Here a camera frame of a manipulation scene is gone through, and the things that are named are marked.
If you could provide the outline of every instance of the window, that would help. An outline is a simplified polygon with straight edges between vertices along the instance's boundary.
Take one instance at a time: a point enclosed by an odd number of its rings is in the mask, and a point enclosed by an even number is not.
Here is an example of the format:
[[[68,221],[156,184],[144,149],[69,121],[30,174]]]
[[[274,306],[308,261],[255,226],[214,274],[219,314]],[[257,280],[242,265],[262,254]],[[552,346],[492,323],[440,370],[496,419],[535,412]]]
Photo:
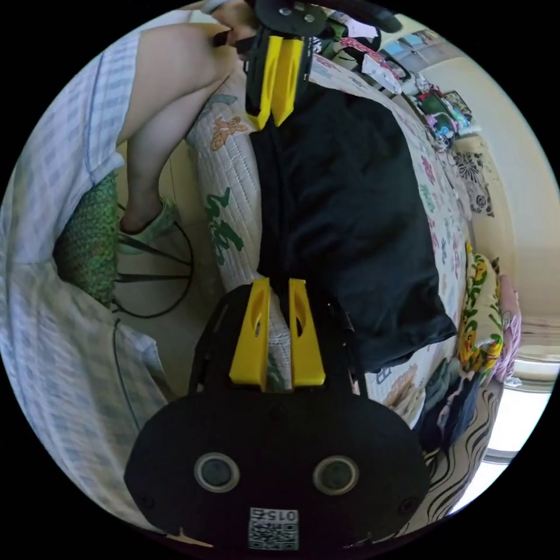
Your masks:
[[[526,393],[505,388],[488,449],[517,453],[548,404],[550,393]]]
[[[403,37],[402,40],[406,41],[411,47],[422,47],[425,44],[424,41],[414,33]]]
[[[456,513],[460,509],[468,506],[473,500],[476,500],[485,490],[487,490],[496,479],[507,469],[508,465],[496,465],[492,463],[482,462],[477,473],[468,485],[467,490],[463,497],[459,500],[457,505],[451,510],[451,513]]]
[[[387,54],[390,54],[393,57],[398,56],[399,54],[405,52],[405,49],[403,48],[403,46],[398,41],[395,41],[394,43],[389,43],[388,45],[385,45],[383,47],[383,50]]]

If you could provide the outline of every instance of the wall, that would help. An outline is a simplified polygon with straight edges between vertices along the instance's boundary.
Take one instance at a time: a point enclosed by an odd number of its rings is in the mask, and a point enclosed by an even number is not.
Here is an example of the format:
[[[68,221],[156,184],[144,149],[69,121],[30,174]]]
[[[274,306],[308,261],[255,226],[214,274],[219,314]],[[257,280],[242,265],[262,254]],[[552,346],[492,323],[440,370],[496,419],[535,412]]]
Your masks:
[[[491,192],[495,218],[474,220],[477,246],[519,290],[521,310],[560,317],[560,197],[558,183],[527,121],[476,62],[455,58],[423,71],[443,91],[457,90],[481,126],[502,192]]]
[[[406,37],[411,33],[416,33],[417,31],[424,31],[426,26],[422,23],[417,22],[411,17],[403,16],[403,14],[397,14],[396,18],[402,23],[402,29],[398,33],[381,33],[381,48],[386,44],[397,41],[402,37]]]

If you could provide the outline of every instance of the floor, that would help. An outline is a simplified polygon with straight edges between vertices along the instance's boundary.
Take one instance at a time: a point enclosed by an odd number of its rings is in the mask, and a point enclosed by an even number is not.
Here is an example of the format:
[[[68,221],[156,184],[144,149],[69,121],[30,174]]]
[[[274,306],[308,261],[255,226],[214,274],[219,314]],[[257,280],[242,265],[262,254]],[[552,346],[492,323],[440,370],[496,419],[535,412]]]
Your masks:
[[[119,152],[126,159],[126,145]],[[117,190],[119,202],[125,206],[126,167],[119,170]],[[123,313],[119,316],[125,324],[151,336],[157,342],[167,382],[175,394],[183,395],[188,387],[195,345],[223,294],[195,171],[185,142],[173,153],[163,170],[160,193],[177,202],[180,225],[193,247],[194,280],[187,297],[163,317],[141,319]],[[190,260],[188,245],[179,231],[160,239],[153,247],[182,260]],[[161,256],[143,253],[138,256],[120,255],[118,270],[121,274],[186,275],[190,268]],[[184,292],[186,285],[185,279],[118,284],[115,295],[128,311],[150,316],[172,306]]]

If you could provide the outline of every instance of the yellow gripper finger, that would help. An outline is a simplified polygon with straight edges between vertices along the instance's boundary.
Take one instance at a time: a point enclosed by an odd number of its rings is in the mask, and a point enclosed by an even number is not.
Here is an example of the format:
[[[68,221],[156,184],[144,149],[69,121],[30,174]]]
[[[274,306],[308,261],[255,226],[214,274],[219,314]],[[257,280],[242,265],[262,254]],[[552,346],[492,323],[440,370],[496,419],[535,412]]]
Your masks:
[[[292,387],[321,387],[325,370],[304,280],[290,280]]]
[[[272,115],[279,127],[292,113],[303,56],[303,40],[284,39],[272,93]]]
[[[276,82],[278,62],[282,50],[282,37],[271,35],[268,40],[267,61],[264,67],[264,78],[262,82],[261,104],[258,115],[248,114],[249,120],[256,130],[263,130],[272,112],[272,95]]]
[[[235,385],[267,389],[270,282],[253,282],[229,377]]]

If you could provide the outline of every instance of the clothes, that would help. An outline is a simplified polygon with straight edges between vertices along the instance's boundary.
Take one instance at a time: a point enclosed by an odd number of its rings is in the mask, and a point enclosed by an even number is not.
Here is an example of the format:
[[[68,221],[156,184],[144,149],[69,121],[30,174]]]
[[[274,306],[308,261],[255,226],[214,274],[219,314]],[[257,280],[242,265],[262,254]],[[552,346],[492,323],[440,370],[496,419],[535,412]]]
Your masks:
[[[84,193],[123,165],[138,33],[62,90],[27,141],[0,211],[0,352],[16,399],[68,478],[111,514],[154,528],[123,473],[144,423],[166,405],[155,342],[62,282],[55,242]]]
[[[441,362],[426,385],[426,403],[424,404],[426,412],[429,412],[445,398],[447,390],[455,383],[460,372],[461,363],[457,358]]]
[[[416,430],[425,453],[446,451],[465,433],[473,420],[481,380],[480,373],[461,371],[444,399],[425,412]]]
[[[521,344],[521,310],[519,298],[509,276],[502,274],[500,282],[500,313],[503,323],[503,348],[500,357],[488,376],[504,383],[515,371],[515,356]]]
[[[287,319],[289,278],[349,313],[367,372],[456,334],[440,299],[428,219],[390,110],[308,84],[279,128],[250,136],[261,183],[258,271]]]

